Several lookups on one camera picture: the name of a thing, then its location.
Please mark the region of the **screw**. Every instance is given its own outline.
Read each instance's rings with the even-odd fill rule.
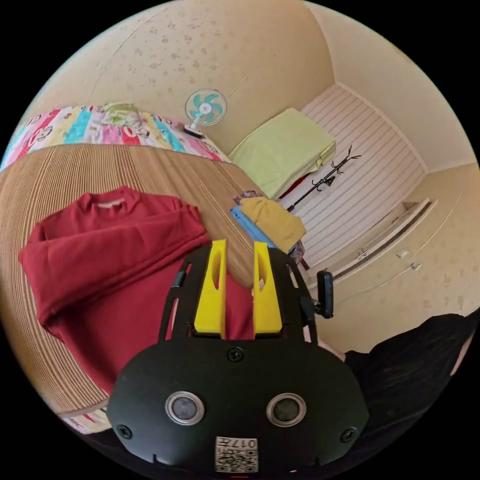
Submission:
[[[126,425],[118,425],[116,427],[118,434],[126,440],[132,438],[132,431]]]
[[[226,356],[231,362],[241,362],[244,358],[244,352],[241,348],[234,346],[227,352]]]
[[[357,429],[356,428],[347,428],[340,437],[340,441],[344,444],[351,442],[357,436]]]

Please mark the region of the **label sticker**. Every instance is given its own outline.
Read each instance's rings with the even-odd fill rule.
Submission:
[[[218,436],[215,441],[215,469],[236,474],[259,471],[259,451],[256,438]]]

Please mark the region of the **camera lens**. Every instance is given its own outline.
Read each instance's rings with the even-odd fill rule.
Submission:
[[[166,399],[165,410],[170,419],[179,425],[195,425],[205,413],[200,398],[189,391],[172,393]]]
[[[295,393],[281,393],[268,402],[266,416],[277,427],[293,427],[307,412],[304,399]]]

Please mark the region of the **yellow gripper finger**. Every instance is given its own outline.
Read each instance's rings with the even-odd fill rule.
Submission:
[[[282,317],[270,264],[268,244],[253,243],[253,332],[255,335],[278,334]]]
[[[195,330],[225,339],[227,296],[227,240],[214,240],[196,309]]]

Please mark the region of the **coat rack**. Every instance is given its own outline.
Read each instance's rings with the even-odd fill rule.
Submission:
[[[287,211],[291,212],[305,197],[310,195],[314,190],[316,190],[317,192],[321,192],[322,189],[319,188],[319,187],[322,186],[323,184],[330,187],[330,185],[332,185],[333,181],[336,178],[334,173],[338,172],[338,174],[341,175],[343,173],[342,171],[340,171],[341,167],[343,167],[350,160],[355,160],[355,159],[358,159],[362,156],[362,155],[350,156],[351,151],[352,151],[352,146],[350,145],[350,147],[348,148],[348,153],[347,153],[346,157],[337,166],[335,166],[331,171],[329,171],[322,179],[320,179],[318,182],[314,183],[314,181],[312,180],[311,183],[312,183],[313,187],[307,193],[303,194],[295,203],[292,203],[292,205],[290,205],[287,208]]]

